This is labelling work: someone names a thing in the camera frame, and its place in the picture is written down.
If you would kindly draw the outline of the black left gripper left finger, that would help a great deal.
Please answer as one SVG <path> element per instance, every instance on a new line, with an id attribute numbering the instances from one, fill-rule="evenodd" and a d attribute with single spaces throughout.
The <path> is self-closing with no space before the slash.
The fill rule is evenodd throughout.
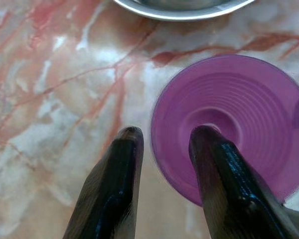
<path id="1" fill-rule="evenodd" d="M 122 129 L 87 176 L 65 239 L 135 238 L 143 156 L 141 129 Z"/>

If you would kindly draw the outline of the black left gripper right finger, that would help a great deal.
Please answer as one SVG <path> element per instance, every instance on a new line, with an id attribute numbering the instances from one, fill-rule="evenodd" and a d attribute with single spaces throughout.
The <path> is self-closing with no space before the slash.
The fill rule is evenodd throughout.
<path id="1" fill-rule="evenodd" d="M 209 126 L 190 135 L 203 211 L 213 239 L 299 239 L 299 231 L 233 142 Z"/>

